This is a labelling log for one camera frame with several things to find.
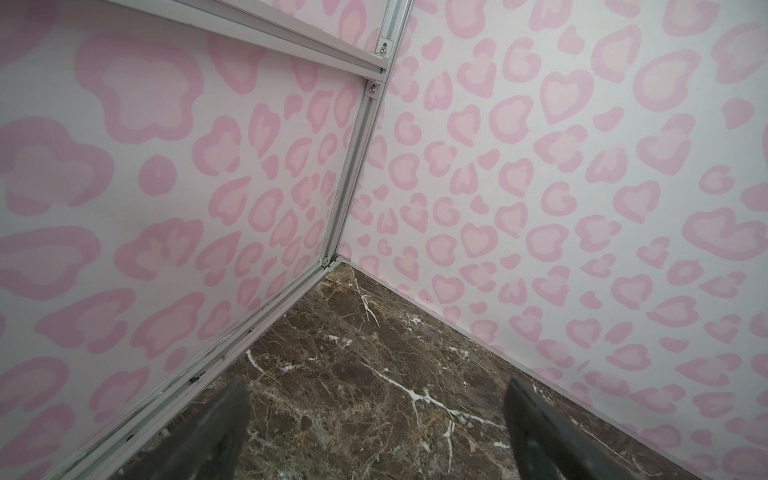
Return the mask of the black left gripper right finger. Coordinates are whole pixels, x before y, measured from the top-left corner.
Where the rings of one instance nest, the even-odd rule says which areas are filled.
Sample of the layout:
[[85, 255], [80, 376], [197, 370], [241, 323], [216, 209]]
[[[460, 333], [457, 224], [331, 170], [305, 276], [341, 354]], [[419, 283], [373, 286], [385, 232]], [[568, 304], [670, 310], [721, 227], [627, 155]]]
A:
[[503, 414], [522, 479], [632, 477], [518, 378], [508, 383]]

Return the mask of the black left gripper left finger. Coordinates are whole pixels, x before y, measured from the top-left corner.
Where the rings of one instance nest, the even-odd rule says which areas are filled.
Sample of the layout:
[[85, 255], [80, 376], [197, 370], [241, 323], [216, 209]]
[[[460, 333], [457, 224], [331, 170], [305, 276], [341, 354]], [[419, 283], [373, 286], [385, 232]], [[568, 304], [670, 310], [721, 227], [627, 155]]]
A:
[[242, 378], [231, 381], [123, 479], [232, 479], [247, 437], [251, 401]]

